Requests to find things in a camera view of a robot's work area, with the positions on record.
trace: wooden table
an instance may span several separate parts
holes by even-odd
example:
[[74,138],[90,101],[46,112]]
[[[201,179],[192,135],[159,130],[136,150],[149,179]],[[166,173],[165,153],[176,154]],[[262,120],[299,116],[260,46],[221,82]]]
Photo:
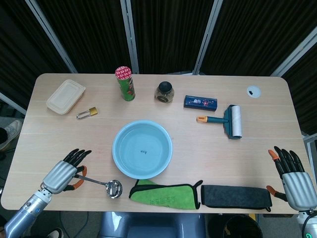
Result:
[[[86,87],[82,98],[66,115],[46,107],[46,100],[66,79]],[[173,142],[169,166],[152,180],[158,184],[254,186],[268,184],[283,191],[267,150],[274,145],[294,150],[306,171],[311,171],[287,83],[278,77],[134,75],[136,98],[122,99],[113,74],[43,74],[35,84],[22,132],[1,198],[6,209],[19,209],[35,192],[53,166],[75,148],[93,152],[82,164],[87,176],[100,181],[117,179],[123,184],[119,199],[107,197],[101,185],[84,182],[76,191],[52,197],[47,210],[266,213],[266,210],[212,209],[181,211],[129,200],[135,180],[116,167],[111,147],[117,132],[127,123],[149,119],[161,124]],[[170,104],[159,102],[154,92],[162,81],[175,89]],[[257,85],[259,98],[247,95]],[[183,108],[185,95],[218,99],[216,112]],[[222,117],[228,105],[241,105],[243,138],[229,140],[221,124],[197,123],[196,116]],[[77,120],[76,114],[97,107],[96,116]],[[282,200],[272,198],[272,213],[296,213]]]

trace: green cloth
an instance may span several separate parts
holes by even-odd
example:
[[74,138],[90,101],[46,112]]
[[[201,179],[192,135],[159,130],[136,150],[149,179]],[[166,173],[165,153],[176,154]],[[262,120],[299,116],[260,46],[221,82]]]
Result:
[[196,188],[203,183],[198,181],[190,184],[158,185],[150,180],[137,180],[131,189],[129,198],[148,205],[193,210],[200,207]]

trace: shoe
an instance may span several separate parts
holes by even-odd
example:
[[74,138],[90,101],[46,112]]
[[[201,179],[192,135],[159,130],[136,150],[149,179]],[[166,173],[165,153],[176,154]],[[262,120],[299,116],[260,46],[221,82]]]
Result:
[[48,234],[47,238],[64,238],[64,232],[61,228],[55,228]]
[[15,120],[4,129],[6,130],[8,139],[4,143],[0,144],[0,151],[5,150],[9,146],[10,142],[20,134],[22,122],[20,120]]

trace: black curtain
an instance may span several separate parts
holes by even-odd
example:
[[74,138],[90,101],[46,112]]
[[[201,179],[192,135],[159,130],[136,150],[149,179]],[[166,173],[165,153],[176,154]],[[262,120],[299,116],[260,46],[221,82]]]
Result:
[[38,0],[79,73],[131,67],[119,0]]
[[23,0],[0,1],[0,92],[27,108],[42,73],[69,72]]
[[212,0],[132,0],[140,73],[192,71]]
[[317,133],[317,44],[283,78],[287,81],[301,130]]
[[224,0],[200,72],[270,76],[317,25],[317,1]]

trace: green snack can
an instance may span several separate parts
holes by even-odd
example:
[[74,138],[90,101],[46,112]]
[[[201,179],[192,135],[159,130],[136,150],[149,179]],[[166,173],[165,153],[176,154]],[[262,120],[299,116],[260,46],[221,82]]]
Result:
[[115,76],[120,85],[121,94],[124,100],[132,101],[135,98],[131,69],[121,66],[115,70]]

